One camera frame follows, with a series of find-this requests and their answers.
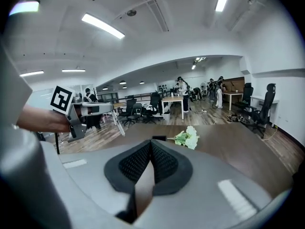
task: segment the person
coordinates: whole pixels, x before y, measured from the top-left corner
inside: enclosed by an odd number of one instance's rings
[[[216,102],[216,107],[222,108],[223,107],[223,80],[224,78],[220,76],[217,80],[216,84],[216,97],[217,97],[217,102]]]
[[[70,132],[70,123],[63,114],[27,104],[19,115],[17,126],[33,132]]]
[[[213,84],[213,79],[210,79],[210,82],[208,84],[208,92],[209,92],[209,98],[210,98],[210,102],[214,102],[214,98],[215,98],[215,88],[214,88],[214,84]]]
[[[94,94],[90,93],[89,88],[86,88],[85,92],[86,92],[86,95],[84,96],[84,102],[91,102],[91,103],[98,102],[96,96]]]
[[[188,84],[182,79],[181,76],[178,77],[178,82],[180,85],[180,88],[178,91],[182,94],[183,96],[183,112],[188,113],[189,112],[189,105],[188,105],[188,99],[189,99],[189,94],[188,94]]]
[[[94,94],[90,93],[90,91],[91,90],[89,88],[85,89],[86,95],[84,96],[83,101],[90,102],[90,103],[97,103],[98,100],[97,100],[96,96]],[[100,125],[101,117],[102,117],[102,114],[96,115],[96,116],[88,116],[87,117],[87,129],[95,126],[95,128],[97,130],[100,130],[101,129],[101,125]]]
[[[199,100],[202,100],[202,95],[201,95],[201,92],[200,92],[200,88],[199,87],[195,87],[194,88],[194,94],[195,96],[197,96],[197,99]]]

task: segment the black pants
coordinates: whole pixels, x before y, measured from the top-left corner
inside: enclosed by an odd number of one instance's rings
[[[183,96],[183,110],[184,111],[188,111],[189,110],[188,100],[189,100],[189,95],[184,95]]]

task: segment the sleeve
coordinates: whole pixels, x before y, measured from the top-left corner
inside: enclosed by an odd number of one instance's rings
[[[92,100],[92,102],[96,102],[97,98],[94,96],[94,94],[90,95],[90,99]]]

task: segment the desk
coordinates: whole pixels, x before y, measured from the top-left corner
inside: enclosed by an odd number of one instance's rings
[[[124,106],[125,104],[126,103],[115,103],[115,104],[113,104],[113,109],[114,109],[114,112],[115,112],[116,116],[119,116],[119,108]],[[117,125],[116,120],[114,118],[113,118],[113,121],[114,121],[114,125]]]
[[[115,109],[115,112],[117,109],[119,109],[120,107],[126,105],[126,103],[115,103],[113,104],[113,108]]]
[[[257,102],[264,102],[264,100],[265,100],[265,97],[263,97],[263,96],[258,96],[258,95],[257,96],[251,96],[251,104],[250,105],[257,108],[258,107]],[[272,102],[272,105],[276,104],[276,106],[274,106],[274,107],[271,106],[271,108],[269,110],[269,113],[268,113],[268,116],[270,116],[270,122],[272,123],[272,125],[271,125],[272,127],[275,124],[275,119],[276,119],[276,116],[277,116],[277,114],[276,114],[277,103],[279,103],[279,102],[280,102],[280,100],[274,99],[273,102]]]
[[[229,106],[229,110],[231,110],[231,106],[232,106],[232,95],[241,95],[243,97],[243,93],[237,93],[237,92],[223,92],[223,94],[225,95],[229,95],[230,96],[230,106]]]
[[[165,119],[165,117],[164,117],[164,102],[181,102],[181,112],[182,112],[182,119],[183,119],[183,96],[165,97],[165,98],[162,99],[163,119]]]
[[[102,148],[139,143],[153,135],[174,137],[186,128],[185,125],[134,124],[126,131],[125,137],[120,135]],[[261,185],[272,198],[292,186],[292,177],[279,158],[242,124],[196,125],[194,128],[200,136],[197,151],[232,165]]]

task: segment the white wall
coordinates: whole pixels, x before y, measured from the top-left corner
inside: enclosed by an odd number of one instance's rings
[[[136,87],[127,88],[126,90],[117,91],[119,98],[124,98],[129,95],[146,94],[153,93],[156,91],[155,85],[153,83],[142,84]]]
[[[252,73],[305,68],[302,36],[280,9],[272,11],[244,42]]]
[[[293,22],[279,8],[248,35],[243,36],[254,81],[254,95],[264,96],[276,83],[280,100],[276,124],[305,145],[305,51]]]
[[[239,61],[240,57],[225,57],[220,62],[205,67],[204,75],[208,80],[217,80],[220,76],[224,79],[243,77]]]
[[[129,50],[124,54],[114,52],[113,57],[105,58],[95,85],[150,65],[177,59],[200,55],[244,55],[240,38],[234,32],[207,30],[204,27],[177,28],[162,34],[150,34],[141,40],[135,44],[131,42]]]

